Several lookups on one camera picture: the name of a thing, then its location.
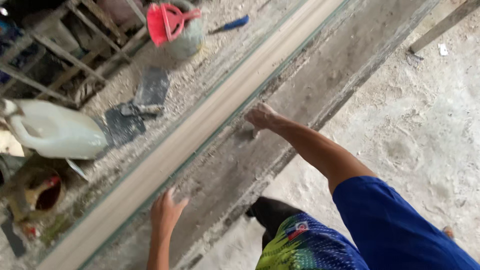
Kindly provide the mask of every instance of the dusty floor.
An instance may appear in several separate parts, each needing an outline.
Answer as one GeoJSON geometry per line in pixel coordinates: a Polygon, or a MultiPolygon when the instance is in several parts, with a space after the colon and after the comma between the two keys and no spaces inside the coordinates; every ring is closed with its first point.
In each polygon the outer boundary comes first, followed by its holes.
{"type": "MultiPolygon", "coordinates": [[[[480,261],[480,11],[406,61],[408,45],[460,2],[442,1],[321,130],[480,261]],[[449,55],[437,48],[445,43],[449,55]]],[[[350,238],[326,179],[297,156],[264,192],[350,238]]],[[[194,268],[254,269],[264,230],[242,218],[194,268]]]]}

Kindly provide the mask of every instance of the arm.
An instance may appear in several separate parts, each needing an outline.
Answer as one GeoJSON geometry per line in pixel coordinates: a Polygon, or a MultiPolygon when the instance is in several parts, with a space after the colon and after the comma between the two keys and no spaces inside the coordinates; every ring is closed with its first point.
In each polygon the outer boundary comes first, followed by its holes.
{"type": "Polygon", "coordinates": [[[183,199],[175,205],[172,194],[173,189],[169,189],[152,206],[152,239],[147,270],[168,270],[169,268],[168,247],[173,227],[175,227],[181,212],[188,204],[188,200],[183,199]]]}
{"type": "Polygon", "coordinates": [[[260,103],[250,110],[245,119],[257,130],[269,129],[287,140],[308,163],[327,179],[330,193],[336,186],[354,176],[376,175],[340,145],[304,125],[276,113],[260,103]]]}

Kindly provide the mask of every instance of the wooden post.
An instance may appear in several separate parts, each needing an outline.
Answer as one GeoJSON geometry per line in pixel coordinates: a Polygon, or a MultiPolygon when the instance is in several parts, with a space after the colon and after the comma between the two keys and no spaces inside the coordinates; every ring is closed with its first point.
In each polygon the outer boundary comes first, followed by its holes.
{"type": "Polygon", "coordinates": [[[120,45],[127,42],[128,37],[120,31],[118,26],[112,21],[112,18],[106,14],[93,0],[82,0],[82,3],[108,28],[112,33],[119,38],[120,45]]]}
{"type": "Polygon", "coordinates": [[[4,71],[5,73],[7,73],[8,75],[12,76],[13,78],[15,78],[17,80],[19,80],[23,83],[26,83],[26,84],[30,85],[31,87],[33,87],[35,89],[38,89],[39,91],[44,92],[45,94],[47,94],[49,96],[57,98],[61,101],[65,101],[69,104],[76,105],[76,103],[73,100],[71,100],[68,97],[65,97],[65,96],[63,96],[63,95],[61,95],[57,92],[54,92],[54,91],[48,89],[47,87],[45,87],[44,85],[30,79],[25,74],[21,73],[20,71],[16,70],[15,68],[11,67],[9,64],[4,64],[4,63],[0,62],[0,70],[4,71]]]}
{"type": "Polygon", "coordinates": [[[480,6],[480,0],[467,0],[462,5],[460,5],[456,10],[450,13],[445,19],[435,25],[430,31],[424,34],[421,38],[415,41],[410,46],[410,51],[416,53],[421,50],[423,47],[430,44],[437,37],[441,36],[443,33],[448,31],[450,28],[455,26],[458,22],[463,20],[467,15],[472,13],[480,6]]]}
{"type": "Polygon", "coordinates": [[[68,61],[72,62],[74,65],[78,66],[79,68],[95,76],[97,79],[101,80],[102,82],[105,81],[105,78],[102,75],[95,72],[93,69],[91,69],[89,66],[85,65],[84,63],[82,63],[82,61],[78,60],[75,56],[65,51],[62,47],[58,46],[55,42],[51,41],[49,38],[41,36],[36,33],[33,33],[32,35],[36,40],[38,40],[40,43],[45,45],[45,47],[52,50],[54,53],[58,54],[61,57],[64,57],[68,61]]]}
{"type": "Polygon", "coordinates": [[[90,21],[80,10],[77,9],[75,6],[69,6],[70,10],[77,15],[77,17],[82,20],[90,29],[92,29],[97,35],[101,36],[104,41],[106,41],[110,46],[112,46],[113,49],[115,49],[117,52],[119,52],[128,62],[131,62],[132,60],[130,57],[128,57],[127,54],[125,54],[120,47],[113,42],[107,35],[105,35],[102,30],[100,30],[92,21],[90,21]]]}
{"type": "Polygon", "coordinates": [[[145,18],[145,15],[143,14],[143,12],[138,8],[138,6],[135,4],[135,2],[133,2],[133,0],[125,0],[133,9],[133,11],[135,12],[135,14],[137,14],[138,18],[140,19],[140,21],[142,21],[142,23],[145,25],[147,24],[147,18],[145,18]]]}

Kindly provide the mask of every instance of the plastic container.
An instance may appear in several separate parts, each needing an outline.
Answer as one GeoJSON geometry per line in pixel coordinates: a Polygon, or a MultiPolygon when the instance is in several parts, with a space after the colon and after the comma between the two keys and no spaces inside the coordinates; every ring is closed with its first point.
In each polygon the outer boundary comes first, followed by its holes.
{"type": "Polygon", "coordinates": [[[18,142],[47,158],[90,160],[107,146],[93,119],[46,101],[3,99],[0,115],[18,142]]]}
{"type": "MultiPolygon", "coordinates": [[[[178,7],[183,13],[196,9],[192,3],[185,0],[170,0],[168,2],[178,7]]],[[[175,40],[165,42],[162,47],[171,57],[186,60],[196,54],[202,48],[203,43],[202,19],[197,18],[185,21],[181,34],[175,40]]]]}

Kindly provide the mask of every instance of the sawdust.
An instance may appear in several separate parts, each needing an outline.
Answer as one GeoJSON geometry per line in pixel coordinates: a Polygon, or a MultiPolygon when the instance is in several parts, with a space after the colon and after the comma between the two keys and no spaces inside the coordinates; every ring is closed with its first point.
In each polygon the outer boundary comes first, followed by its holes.
{"type": "MultiPolygon", "coordinates": [[[[133,164],[188,115],[212,87],[233,70],[239,60],[264,40],[268,31],[297,4],[276,0],[269,1],[268,5],[264,6],[266,2],[227,0],[202,3],[200,8],[205,33],[245,14],[250,16],[250,22],[240,29],[206,36],[202,50],[189,61],[174,60],[164,50],[149,42],[136,54],[130,66],[121,68],[109,79],[106,87],[90,99],[82,112],[103,117],[106,110],[132,99],[140,82],[141,72],[146,66],[168,70],[171,85],[165,109],[157,118],[145,120],[147,131],[144,135],[120,149],[111,149],[107,155],[92,164],[82,166],[90,183],[73,183],[59,206],[59,213],[67,214],[68,220],[74,221],[79,213],[84,213],[97,202],[133,164]]],[[[36,228],[41,234],[54,226],[54,223],[55,217],[52,217],[38,222],[36,228]]],[[[28,266],[35,265],[39,258],[47,254],[45,246],[38,240],[27,241],[26,245],[28,253],[22,261],[28,266]]]]}

